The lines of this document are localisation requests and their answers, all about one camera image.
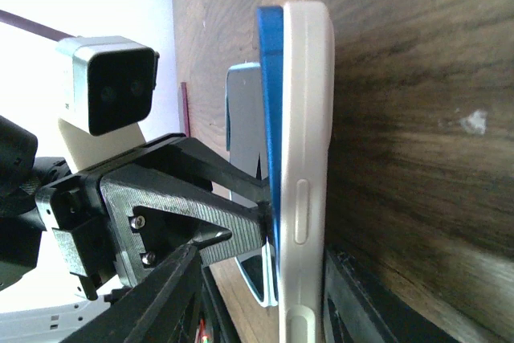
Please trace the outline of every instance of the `bolt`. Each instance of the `bolt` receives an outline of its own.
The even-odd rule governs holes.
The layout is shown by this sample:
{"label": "bolt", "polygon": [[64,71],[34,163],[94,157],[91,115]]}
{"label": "bolt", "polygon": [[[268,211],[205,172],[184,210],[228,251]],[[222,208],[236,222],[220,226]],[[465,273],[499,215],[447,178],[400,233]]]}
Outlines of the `bolt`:
{"label": "bolt", "polygon": [[152,265],[153,263],[155,263],[155,259],[156,256],[153,252],[146,252],[141,256],[141,261],[144,265]]}
{"label": "bolt", "polygon": [[146,224],[146,220],[143,216],[136,216],[130,219],[130,226],[134,229],[141,229]]}

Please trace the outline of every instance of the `camera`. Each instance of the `camera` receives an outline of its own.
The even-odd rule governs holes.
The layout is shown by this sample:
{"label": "camera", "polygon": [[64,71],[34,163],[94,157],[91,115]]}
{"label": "camera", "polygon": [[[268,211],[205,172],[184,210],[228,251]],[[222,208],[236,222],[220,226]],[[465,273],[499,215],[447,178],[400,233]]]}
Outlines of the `camera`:
{"label": "camera", "polygon": [[58,42],[60,116],[100,136],[144,120],[152,108],[159,54],[121,36]]}

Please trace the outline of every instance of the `white wall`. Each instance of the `white wall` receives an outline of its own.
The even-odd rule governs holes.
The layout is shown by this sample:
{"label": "white wall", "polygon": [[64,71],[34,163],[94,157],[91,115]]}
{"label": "white wall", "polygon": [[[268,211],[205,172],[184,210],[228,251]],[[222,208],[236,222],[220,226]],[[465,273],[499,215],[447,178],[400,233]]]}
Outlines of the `white wall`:
{"label": "white wall", "polygon": [[[161,59],[146,139],[178,131],[172,0],[0,0],[0,10],[72,35],[123,35]],[[0,24],[0,115],[34,133],[39,156],[62,155],[55,141],[55,43]],[[0,312],[73,301],[61,256],[43,240],[39,266],[0,292]]]}

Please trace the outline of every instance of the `wooden table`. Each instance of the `wooden table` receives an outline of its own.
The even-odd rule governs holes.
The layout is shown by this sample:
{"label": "wooden table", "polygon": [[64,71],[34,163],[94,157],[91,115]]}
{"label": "wooden table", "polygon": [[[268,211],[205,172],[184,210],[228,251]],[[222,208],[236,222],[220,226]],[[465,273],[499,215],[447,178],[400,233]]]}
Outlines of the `wooden table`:
{"label": "wooden table", "polygon": [[[258,59],[255,8],[173,0],[192,134],[225,152],[230,65]],[[327,242],[460,341],[514,341],[514,0],[322,0],[336,33]],[[276,310],[214,267],[243,341]]]}

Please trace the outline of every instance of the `white stain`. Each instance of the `white stain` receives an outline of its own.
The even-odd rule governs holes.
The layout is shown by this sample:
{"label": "white stain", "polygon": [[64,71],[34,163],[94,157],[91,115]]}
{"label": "white stain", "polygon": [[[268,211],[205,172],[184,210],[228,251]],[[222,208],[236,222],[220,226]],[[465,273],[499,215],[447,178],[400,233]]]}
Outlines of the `white stain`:
{"label": "white stain", "polygon": [[459,122],[466,133],[483,136],[487,128],[487,112],[476,110],[466,118],[461,118]]}

